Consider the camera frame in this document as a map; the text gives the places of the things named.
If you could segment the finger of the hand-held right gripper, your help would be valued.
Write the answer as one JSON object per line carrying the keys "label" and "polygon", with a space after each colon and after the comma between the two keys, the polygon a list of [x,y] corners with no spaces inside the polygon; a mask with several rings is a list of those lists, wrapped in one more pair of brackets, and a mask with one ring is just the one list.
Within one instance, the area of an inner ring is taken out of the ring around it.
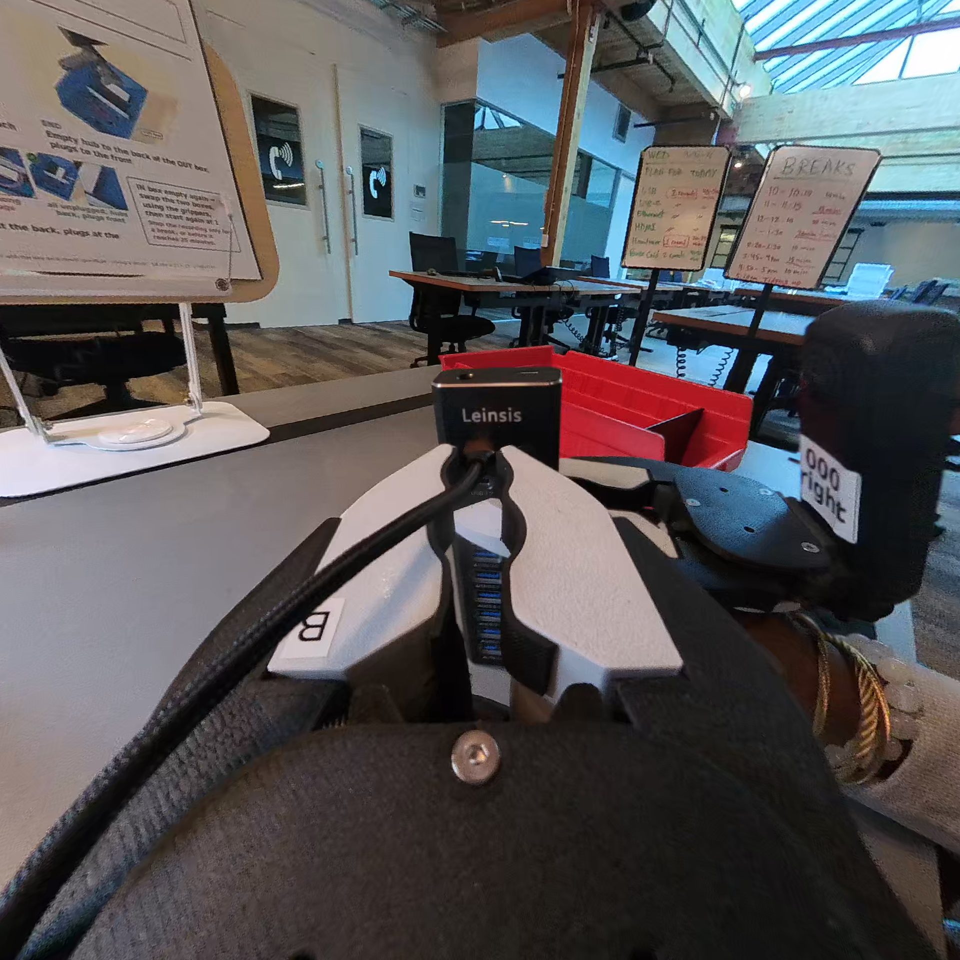
{"label": "finger of the hand-held right gripper", "polygon": [[562,461],[560,473],[603,504],[613,519],[630,522],[664,555],[679,558],[668,522],[654,506],[648,467],[632,461]]}

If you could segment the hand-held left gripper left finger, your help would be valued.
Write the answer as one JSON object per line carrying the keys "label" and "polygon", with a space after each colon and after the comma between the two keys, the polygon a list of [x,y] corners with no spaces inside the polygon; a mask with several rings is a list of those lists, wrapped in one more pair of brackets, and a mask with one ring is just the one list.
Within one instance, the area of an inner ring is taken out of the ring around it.
{"label": "hand-held left gripper left finger", "polygon": [[[349,548],[445,489],[454,446],[439,444],[364,492],[344,510],[318,572]],[[411,681],[416,656],[456,614],[449,557],[423,527],[372,561],[290,630],[268,671],[296,679]]]}

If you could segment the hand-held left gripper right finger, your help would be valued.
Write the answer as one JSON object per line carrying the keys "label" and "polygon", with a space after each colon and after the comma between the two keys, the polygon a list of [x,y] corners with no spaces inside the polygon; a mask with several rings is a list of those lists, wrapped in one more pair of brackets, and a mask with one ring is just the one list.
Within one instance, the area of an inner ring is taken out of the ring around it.
{"label": "hand-held left gripper right finger", "polygon": [[684,661],[608,509],[515,446],[495,458],[503,542],[501,652],[517,714],[586,685],[676,678]]}

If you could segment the black usb hub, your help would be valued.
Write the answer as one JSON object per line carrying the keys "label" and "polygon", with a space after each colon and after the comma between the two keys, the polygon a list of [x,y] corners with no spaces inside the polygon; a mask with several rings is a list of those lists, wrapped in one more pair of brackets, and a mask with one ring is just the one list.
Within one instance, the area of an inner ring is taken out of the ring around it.
{"label": "black usb hub", "polygon": [[[557,470],[561,454],[562,373],[558,366],[463,366],[432,385],[438,440],[469,452],[516,447]],[[469,658],[501,666],[502,542],[496,474],[487,468],[467,505],[454,515],[454,560],[462,591]]]}

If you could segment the person's right hand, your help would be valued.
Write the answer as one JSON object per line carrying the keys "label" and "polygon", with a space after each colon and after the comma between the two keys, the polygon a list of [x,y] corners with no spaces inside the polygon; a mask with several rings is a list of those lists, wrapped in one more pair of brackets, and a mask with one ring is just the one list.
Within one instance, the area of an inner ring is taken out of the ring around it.
{"label": "person's right hand", "polygon": [[733,616],[764,652],[810,720],[814,738],[823,743],[827,721],[821,694],[831,683],[819,641],[787,614],[736,610]]}

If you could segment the red plastic bin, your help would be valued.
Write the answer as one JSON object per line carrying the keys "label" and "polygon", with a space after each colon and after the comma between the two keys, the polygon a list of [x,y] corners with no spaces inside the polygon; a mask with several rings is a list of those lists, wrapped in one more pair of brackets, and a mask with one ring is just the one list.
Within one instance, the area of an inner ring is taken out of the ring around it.
{"label": "red plastic bin", "polygon": [[560,372],[559,456],[632,457],[733,472],[748,447],[746,395],[551,345],[445,354],[441,369]]}

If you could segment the wooden office desk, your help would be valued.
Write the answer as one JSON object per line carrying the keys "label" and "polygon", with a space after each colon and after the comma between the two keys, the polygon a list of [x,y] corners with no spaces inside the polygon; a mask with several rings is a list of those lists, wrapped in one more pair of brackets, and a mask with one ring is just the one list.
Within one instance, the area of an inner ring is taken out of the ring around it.
{"label": "wooden office desk", "polygon": [[800,363],[801,349],[808,327],[814,318],[784,311],[765,311],[754,336],[749,335],[755,311],[732,305],[684,308],[655,311],[653,326],[679,330],[669,334],[668,340],[676,339],[690,344],[692,350],[703,343],[734,351],[747,350],[754,355],[753,367],[745,381],[745,392],[754,393],[771,377],[760,374],[762,358],[768,360],[767,369],[781,378],[795,375]]}
{"label": "wooden office desk", "polygon": [[[543,308],[551,301],[559,300],[562,306],[572,307],[574,313],[598,310],[600,321],[605,322],[612,308],[625,307],[630,301],[637,303],[646,293],[643,284],[630,286],[626,281],[582,276],[545,285],[494,279],[477,273],[450,276],[414,270],[390,270],[389,276],[405,282],[413,291],[416,286],[429,284],[461,292],[462,313],[471,312],[474,306],[478,316],[477,310],[483,306],[510,310],[515,306],[526,307],[531,310],[530,331],[533,334],[540,332]],[[448,349],[447,345],[443,346],[439,362],[448,354]]]}

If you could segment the handwritten whiteboard sign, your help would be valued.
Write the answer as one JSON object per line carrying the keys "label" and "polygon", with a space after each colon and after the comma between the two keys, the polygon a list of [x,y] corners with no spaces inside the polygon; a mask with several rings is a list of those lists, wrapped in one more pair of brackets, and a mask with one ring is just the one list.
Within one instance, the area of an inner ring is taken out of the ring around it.
{"label": "handwritten whiteboard sign", "polygon": [[631,366],[642,351],[662,273],[704,268],[730,167],[727,146],[652,145],[641,152],[621,266],[651,274],[631,331]]}
{"label": "handwritten whiteboard sign", "polygon": [[769,153],[724,270],[727,280],[761,285],[725,390],[746,388],[774,288],[821,284],[881,162],[879,150],[855,147],[785,145]]}

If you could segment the black office chair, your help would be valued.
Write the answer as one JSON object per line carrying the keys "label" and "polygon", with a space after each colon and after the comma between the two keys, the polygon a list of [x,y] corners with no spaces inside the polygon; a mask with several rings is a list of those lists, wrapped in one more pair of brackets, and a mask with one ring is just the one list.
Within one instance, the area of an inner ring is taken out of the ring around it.
{"label": "black office chair", "polygon": [[[459,260],[456,241],[453,237],[409,233],[412,269],[431,276],[459,277]],[[467,350],[467,342],[492,335],[495,324],[476,314],[473,306],[468,313],[462,312],[462,293],[437,286],[415,286],[409,323],[412,330],[425,334],[428,352],[414,359],[411,368],[437,365],[443,347],[449,354]]]}
{"label": "black office chair", "polygon": [[[525,283],[546,285],[550,281],[571,281],[581,277],[581,270],[575,268],[545,267],[542,262],[542,252],[539,248],[516,246],[513,249],[513,262],[516,277]],[[573,315],[570,306],[564,306],[558,299],[549,301],[542,308],[539,332],[531,333],[531,310],[514,306],[511,308],[511,317],[520,321],[519,334],[511,343],[511,347],[529,347],[552,345],[560,348],[564,353],[569,349],[564,343],[552,337],[554,327],[559,322],[568,320]]]}
{"label": "black office chair", "polygon": [[172,373],[186,365],[186,350],[170,318],[146,331],[147,307],[106,304],[4,306],[2,349],[11,369],[34,378],[43,396],[70,387],[98,386],[103,398],[50,415],[65,421],[162,406],[135,398],[133,379]]}

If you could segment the clear sign stand white base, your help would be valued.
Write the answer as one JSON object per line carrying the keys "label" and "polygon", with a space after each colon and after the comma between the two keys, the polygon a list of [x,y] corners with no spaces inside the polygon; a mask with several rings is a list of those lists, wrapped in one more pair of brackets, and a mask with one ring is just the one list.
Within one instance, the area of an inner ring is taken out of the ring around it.
{"label": "clear sign stand white base", "polygon": [[[173,305],[143,304],[172,320]],[[188,372],[179,405],[46,421],[32,413],[2,348],[2,374],[23,425],[2,432],[2,498],[52,494],[116,477],[265,443],[270,431],[231,403],[205,400],[193,314],[178,306]]]}

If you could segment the white door with phone sign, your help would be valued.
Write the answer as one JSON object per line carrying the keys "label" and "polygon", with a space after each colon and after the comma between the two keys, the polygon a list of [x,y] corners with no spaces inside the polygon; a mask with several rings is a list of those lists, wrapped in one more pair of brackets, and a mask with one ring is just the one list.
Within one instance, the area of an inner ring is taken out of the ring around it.
{"label": "white door with phone sign", "polygon": [[347,317],[407,317],[409,234],[436,234],[441,109],[424,90],[337,64],[334,68]]}
{"label": "white door with phone sign", "polygon": [[228,308],[227,318],[263,330],[336,326],[352,318],[352,309],[337,207],[339,146],[330,64],[311,55],[282,55],[271,63],[255,56],[235,70],[248,97],[296,109],[305,205],[267,200],[278,281],[263,299]]}

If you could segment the instruction sign board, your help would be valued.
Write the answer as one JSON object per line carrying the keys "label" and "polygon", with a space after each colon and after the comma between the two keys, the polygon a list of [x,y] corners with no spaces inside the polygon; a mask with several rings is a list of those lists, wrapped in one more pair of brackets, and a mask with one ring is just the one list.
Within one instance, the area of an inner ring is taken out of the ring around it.
{"label": "instruction sign board", "polygon": [[1,7],[2,305],[270,294],[257,152],[194,3]]}

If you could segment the wooden post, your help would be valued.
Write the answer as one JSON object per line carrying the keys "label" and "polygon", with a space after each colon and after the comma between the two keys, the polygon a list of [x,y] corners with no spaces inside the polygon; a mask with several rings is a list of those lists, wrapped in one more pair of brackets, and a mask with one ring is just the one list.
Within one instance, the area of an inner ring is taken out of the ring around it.
{"label": "wooden post", "polygon": [[561,264],[601,18],[598,2],[582,1],[573,7],[551,174],[544,201],[541,264],[545,267],[558,267]]}

